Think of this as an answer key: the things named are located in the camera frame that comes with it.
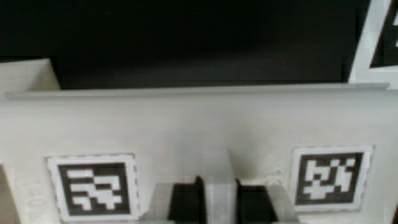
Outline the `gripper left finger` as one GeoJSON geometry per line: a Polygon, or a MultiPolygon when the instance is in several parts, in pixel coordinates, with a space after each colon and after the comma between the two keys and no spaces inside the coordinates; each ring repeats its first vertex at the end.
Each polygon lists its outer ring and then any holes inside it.
{"type": "Polygon", "coordinates": [[[193,183],[177,183],[173,186],[168,219],[177,224],[207,224],[205,182],[202,177],[196,177],[193,183]]]}

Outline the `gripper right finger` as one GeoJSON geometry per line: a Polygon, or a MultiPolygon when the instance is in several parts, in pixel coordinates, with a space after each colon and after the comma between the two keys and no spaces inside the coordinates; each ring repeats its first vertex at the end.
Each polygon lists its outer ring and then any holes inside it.
{"type": "Polygon", "coordinates": [[[237,224],[273,224],[278,221],[267,187],[237,182],[237,224]]]}

